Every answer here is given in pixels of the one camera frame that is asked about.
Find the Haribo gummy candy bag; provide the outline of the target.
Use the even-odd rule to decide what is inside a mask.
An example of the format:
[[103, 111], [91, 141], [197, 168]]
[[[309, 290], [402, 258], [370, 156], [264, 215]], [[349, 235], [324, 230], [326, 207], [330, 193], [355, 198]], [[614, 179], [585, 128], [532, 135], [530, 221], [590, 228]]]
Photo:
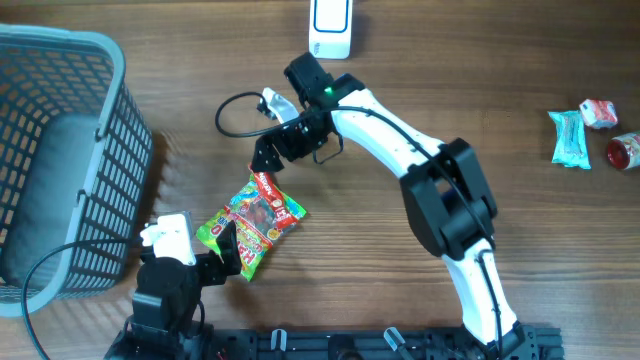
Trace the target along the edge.
[[298, 202], [278, 187], [277, 189], [283, 194], [286, 207], [297, 219], [294, 225], [283, 230], [279, 230], [276, 227], [275, 214], [260, 194], [258, 186], [251, 174], [249, 182], [231, 198], [227, 205], [219, 210], [204, 225], [200, 226], [196, 232], [197, 238], [205, 246], [219, 254], [216, 239], [226, 225], [234, 221], [236, 224], [237, 244], [242, 262], [241, 275], [248, 282], [254, 277], [266, 253], [307, 214], [307, 211]]

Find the red Nescafe coffee stick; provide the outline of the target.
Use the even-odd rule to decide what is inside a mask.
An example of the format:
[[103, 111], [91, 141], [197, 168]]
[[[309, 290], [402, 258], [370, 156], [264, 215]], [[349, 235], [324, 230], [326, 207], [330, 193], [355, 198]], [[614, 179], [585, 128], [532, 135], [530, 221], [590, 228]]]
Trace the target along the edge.
[[275, 214], [276, 227], [283, 230], [297, 222], [297, 219], [286, 207], [283, 194], [277, 189], [270, 175], [266, 172], [253, 172], [253, 178], [260, 194], [267, 201]]

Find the grey plastic shopping basket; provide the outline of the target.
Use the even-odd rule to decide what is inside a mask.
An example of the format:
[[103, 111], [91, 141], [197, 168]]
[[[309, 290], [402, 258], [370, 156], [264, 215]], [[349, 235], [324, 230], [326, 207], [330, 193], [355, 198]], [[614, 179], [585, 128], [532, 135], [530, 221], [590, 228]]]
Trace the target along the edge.
[[1, 28], [1, 314], [98, 295], [124, 273], [153, 157], [120, 47]]

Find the teal tissue packet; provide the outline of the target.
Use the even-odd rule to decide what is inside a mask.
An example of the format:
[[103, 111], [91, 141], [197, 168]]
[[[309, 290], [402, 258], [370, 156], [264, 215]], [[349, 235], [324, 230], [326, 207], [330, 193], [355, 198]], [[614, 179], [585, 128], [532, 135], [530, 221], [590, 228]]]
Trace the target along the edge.
[[567, 168], [578, 167], [590, 170], [591, 164], [581, 113], [573, 110], [549, 112], [548, 115], [556, 126], [557, 137], [552, 162]]

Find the small red juice box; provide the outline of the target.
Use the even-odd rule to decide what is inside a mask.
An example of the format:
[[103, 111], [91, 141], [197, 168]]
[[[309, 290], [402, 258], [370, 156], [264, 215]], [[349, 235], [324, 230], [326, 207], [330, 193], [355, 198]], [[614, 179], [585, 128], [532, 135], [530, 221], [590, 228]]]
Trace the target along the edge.
[[579, 105], [585, 125], [592, 129], [613, 128], [618, 117], [611, 101], [586, 99]]

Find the green lidded jar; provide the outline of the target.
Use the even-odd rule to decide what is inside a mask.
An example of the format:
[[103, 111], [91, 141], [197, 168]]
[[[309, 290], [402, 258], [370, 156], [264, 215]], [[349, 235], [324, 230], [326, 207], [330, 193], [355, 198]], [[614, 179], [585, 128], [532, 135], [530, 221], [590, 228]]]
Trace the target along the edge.
[[627, 133], [612, 138], [607, 145], [609, 163], [618, 170], [628, 170], [639, 166], [638, 132]]

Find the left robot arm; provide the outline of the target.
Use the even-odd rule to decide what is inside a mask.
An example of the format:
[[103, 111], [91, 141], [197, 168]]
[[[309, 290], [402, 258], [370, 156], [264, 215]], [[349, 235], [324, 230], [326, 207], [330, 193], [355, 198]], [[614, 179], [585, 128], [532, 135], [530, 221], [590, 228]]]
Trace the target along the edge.
[[193, 265], [157, 258], [137, 274], [133, 314], [127, 318], [106, 359], [227, 359], [205, 322], [202, 289], [223, 285], [241, 273], [236, 224], [229, 222], [216, 239], [219, 250], [198, 254]]

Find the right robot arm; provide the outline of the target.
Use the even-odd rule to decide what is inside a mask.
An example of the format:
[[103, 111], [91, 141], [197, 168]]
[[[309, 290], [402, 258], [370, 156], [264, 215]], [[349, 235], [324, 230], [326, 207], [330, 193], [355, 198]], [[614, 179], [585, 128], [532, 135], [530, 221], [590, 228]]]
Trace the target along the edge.
[[302, 112], [270, 88], [257, 109], [276, 120], [261, 131], [251, 166], [278, 172], [284, 161], [316, 151], [329, 134], [367, 150], [399, 180], [409, 226], [418, 242], [442, 259], [458, 294], [463, 325], [490, 359], [505, 358], [523, 342], [495, 264], [497, 204], [471, 146], [425, 135], [386, 109], [350, 74], [333, 78], [309, 53], [285, 75]]

